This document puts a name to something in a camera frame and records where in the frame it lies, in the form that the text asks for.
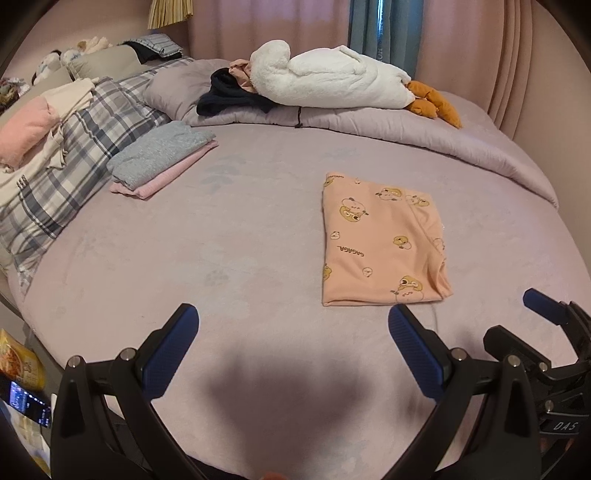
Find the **black device with screen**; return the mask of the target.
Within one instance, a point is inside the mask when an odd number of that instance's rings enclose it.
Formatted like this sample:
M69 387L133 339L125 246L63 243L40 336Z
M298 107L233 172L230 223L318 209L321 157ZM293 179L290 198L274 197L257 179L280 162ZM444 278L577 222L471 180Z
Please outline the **black device with screen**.
M9 382L8 404L44 428L51 426L51 407L45 400L25 390L15 381Z

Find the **dark navy garment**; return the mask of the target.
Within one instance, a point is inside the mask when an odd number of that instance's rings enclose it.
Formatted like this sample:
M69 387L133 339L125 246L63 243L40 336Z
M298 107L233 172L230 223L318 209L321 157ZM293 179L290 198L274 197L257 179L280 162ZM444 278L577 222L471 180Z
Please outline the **dark navy garment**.
M221 68L211 74L211 87L197 101L197 114L212 117L227 108L249 107L269 113L277 106L276 102L257 93L250 93L238 85L238 81L229 73L228 68Z

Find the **striped grey cloth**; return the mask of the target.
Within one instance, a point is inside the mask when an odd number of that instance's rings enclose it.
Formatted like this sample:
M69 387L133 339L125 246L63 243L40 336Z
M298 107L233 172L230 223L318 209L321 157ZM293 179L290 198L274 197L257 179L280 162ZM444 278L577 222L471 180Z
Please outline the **striped grey cloth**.
M135 52L138 61L145 64L150 61L168 61L182 57L182 48L169 35L153 33L123 42Z

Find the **plaid pillow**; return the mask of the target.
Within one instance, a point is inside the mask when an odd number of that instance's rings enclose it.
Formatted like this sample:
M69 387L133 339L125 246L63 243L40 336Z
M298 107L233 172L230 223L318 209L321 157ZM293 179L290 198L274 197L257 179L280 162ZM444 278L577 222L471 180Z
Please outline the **plaid pillow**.
M84 204L110 178L108 161L169 118L148 106L143 93L160 71L187 65L184 57L115 81L103 77L90 105L62 127L65 165L17 178L17 195L1 207L1 245L15 287L24 297L43 255Z

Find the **folded grey garment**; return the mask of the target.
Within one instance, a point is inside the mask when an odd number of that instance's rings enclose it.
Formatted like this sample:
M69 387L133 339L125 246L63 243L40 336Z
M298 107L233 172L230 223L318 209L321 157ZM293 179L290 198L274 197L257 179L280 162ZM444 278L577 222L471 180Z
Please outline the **folded grey garment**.
M214 139L211 130L172 121L150 130L114 155L107 170L115 182L135 190Z

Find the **pink curtain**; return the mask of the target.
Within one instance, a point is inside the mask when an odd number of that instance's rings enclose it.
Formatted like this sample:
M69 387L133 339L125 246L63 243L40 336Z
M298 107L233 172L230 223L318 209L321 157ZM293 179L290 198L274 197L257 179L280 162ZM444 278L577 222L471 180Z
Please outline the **pink curtain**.
M348 42L349 2L195 1L187 29L190 56L197 59L247 59L274 39L287 41L299 54Z

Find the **beige pillow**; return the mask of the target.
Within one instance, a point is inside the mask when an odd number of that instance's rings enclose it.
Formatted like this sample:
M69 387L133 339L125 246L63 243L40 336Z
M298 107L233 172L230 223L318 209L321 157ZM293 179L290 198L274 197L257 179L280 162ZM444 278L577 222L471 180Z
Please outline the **beige pillow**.
M135 51L127 45L80 56L71 61L67 68L74 79L109 77L113 80L122 80L145 70Z

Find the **peach cartoon print shirt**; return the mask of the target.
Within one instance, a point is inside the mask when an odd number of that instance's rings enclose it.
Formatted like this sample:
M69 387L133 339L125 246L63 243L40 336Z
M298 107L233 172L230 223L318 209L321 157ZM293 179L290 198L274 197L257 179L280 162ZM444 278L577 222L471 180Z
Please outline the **peach cartoon print shirt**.
M444 227L432 197L342 173L322 187L322 305L440 302L453 295Z

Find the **lilac bed sheet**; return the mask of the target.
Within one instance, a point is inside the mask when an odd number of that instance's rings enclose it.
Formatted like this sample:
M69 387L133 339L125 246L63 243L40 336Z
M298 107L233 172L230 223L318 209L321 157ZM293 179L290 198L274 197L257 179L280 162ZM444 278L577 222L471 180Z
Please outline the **lilac bed sheet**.
M59 363L114 357L181 303L200 331L155 408L190 455L247 477L379 479L433 404L384 307L322 305L325 175L428 193L453 294L415 314L483 357L501 324L555 364L562 333L528 288L590 304L590 278L557 210L496 173L425 149L320 129L225 125L218 146L152 199L100 190L16 297Z

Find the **cream garment on pillow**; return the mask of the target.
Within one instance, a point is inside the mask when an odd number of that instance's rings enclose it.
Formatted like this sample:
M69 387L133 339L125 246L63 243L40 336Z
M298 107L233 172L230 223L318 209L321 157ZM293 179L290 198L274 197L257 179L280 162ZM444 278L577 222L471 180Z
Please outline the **cream garment on pillow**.
M1 205L6 206L42 170L61 169L65 166L65 153L62 147L65 122L76 112L88 107L94 98L96 79L78 79L69 84L47 90L44 96L55 108L60 120L58 124L29 152L18 169L1 164Z

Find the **teal curtain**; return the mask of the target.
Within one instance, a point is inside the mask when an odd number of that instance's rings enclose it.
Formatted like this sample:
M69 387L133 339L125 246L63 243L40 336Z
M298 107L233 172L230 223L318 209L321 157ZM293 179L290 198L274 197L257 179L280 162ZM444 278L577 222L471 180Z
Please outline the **teal curtain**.
M353 0L349 48L415 76L423 27L423 0Z

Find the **folded pink garment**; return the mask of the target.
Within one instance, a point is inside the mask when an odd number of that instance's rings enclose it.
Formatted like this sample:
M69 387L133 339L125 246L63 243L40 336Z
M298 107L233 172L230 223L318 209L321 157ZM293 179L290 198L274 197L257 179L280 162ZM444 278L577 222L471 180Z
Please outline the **folded pink garment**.
M211 142L208 142L207 144L199 148L194 153L191 153L181 161L167 168L163 172L156 175L153 179L137 187L136 189L131 190L123 186L121 183L112 182L109 186L109 192L113 194L139 199L142 201L148 200L155 194L157 194L160 190L162 190L167 185L176 180L179 176L181 176L192 165L197 163L208 152L211 152L211 150L214 150L217 147L218 142L216 140L212 140Z

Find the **pink folded cloth on pillow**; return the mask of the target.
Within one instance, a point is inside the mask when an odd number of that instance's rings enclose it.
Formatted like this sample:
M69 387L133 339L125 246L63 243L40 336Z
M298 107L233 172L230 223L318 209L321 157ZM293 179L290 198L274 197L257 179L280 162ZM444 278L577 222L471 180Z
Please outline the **pink folded cloth on pillow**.
M35 147L60 120L44 96L30 100L1 128L1 164L18 169L27 152Z

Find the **yellow snack bag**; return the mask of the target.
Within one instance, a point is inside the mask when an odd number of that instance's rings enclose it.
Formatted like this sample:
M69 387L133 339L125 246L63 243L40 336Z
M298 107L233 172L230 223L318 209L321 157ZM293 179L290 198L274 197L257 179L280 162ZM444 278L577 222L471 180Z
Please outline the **yellow snack bag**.
M41 391L45 387L45 370L37 355L4 329L0 330L0 368L25 389Z

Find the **white goose plush toy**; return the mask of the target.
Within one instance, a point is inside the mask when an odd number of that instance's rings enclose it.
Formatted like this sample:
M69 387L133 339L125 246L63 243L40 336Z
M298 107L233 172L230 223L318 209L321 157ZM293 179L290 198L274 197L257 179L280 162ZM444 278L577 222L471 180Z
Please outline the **white goose plush toy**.
M271 40L252 53L250 80L257 93L284 106L407 109L455 128L455 107L435 88L403 69L341 45L290 55L290 45Z

